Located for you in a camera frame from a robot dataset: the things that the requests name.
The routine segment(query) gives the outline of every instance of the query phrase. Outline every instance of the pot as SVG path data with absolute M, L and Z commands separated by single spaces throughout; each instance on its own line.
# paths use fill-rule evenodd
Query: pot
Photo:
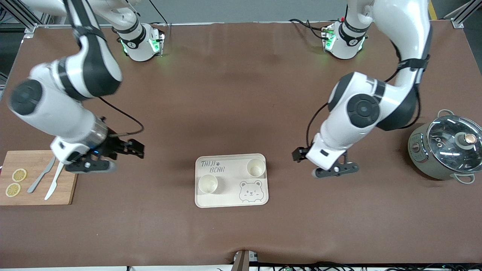
M 437 119 L 410 135 L 408 152 L 415 166 L 439 180 L 455 179 L 463 184 L 475 180 L 482 170 L 482 130 L 475 122 L 440 110 Z M 462 177 L 469 177 L 465 182 Z

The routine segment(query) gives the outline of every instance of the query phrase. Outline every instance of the white cup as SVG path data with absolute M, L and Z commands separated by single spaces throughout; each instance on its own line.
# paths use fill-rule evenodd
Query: white cup
M 248 162 L 248 165 L 246 166 L 246 170 L 248 171 L 249 175 L 257 178 L 262 176 L 265 173 L 266 164 L 263 160 L 254 158 Z
M 206 174 L 199 178 L 198 187 L 201 192 L 211 194 L 217 189 L 217 178 L 211 174 Z

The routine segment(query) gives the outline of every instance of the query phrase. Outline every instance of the cutting board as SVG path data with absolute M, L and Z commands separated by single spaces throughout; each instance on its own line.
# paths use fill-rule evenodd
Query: cutting board
M 7 152 L 0 174 L 0 205 L 64 205 L 72 202 L 77 174 L 63 170 L 57 179 L 57 188 L 48 200 L 44 200 L 50 184 L 59 165 L 56 160 L 54 166 L 45 174 L 33 193 L 27 189 L 42 173 L 54 154 L 51 150 L 11 150 Z M 19 182 L 21 189 L 14 197 L 7 197 L 7 186 L 14 181 L 12 174 L 15 170 L 23 168 L 27 171 L 25 180 Z

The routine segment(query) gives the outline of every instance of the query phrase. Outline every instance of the brown table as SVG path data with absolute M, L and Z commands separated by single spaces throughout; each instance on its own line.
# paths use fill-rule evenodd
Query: brown table
M 482 123 L 482 77 L 463 30 L 432 25 L 419 125 L 442 108 Z M 356 174 L 314 179 L 313 164 L 291 159 L 341 76 L 384 80 L 394 71 L 393 47 L 375 26 L 345 61 L 291 24 L 172 27 L 164 57 L 145 63 L 104 32 L 124 75 L 107 100 L 145 124 L 135 138 L 146 158 L 121 156 L 115 173 L 79 176 L 72 205 L 1 207 L 0 267 L 225 264 L 241 249 L 282 263 L 482 261 L 482 176 L 464 186 L 421 175 L 406 150 L 414 128 L 377 129 L 355 144 Z M 40 28 L 24 40 L 1 101 L 1 159 L 49 148 L 53 137 L 16 118 L 7 101 L 35 64 L 76 52 L 69 29 Z M 99 100 L 85 107 L 118 132 L 137 128 Z M 195 206 L 199 156 L 254 152 L 268 161 L 266 205 Z

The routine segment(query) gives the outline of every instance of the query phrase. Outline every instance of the bear drawing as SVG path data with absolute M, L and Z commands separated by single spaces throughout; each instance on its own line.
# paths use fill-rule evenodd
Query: bear drawing
M 261 185 L 261 181 L 256 181 L 254 183 L 247 183 L 245 181 L 242 181 L 240 183 L 240 199 L 242 200 L 242 202 L 261 202 L 261 200 L 265 197 L 265 194 L 261 189 Z

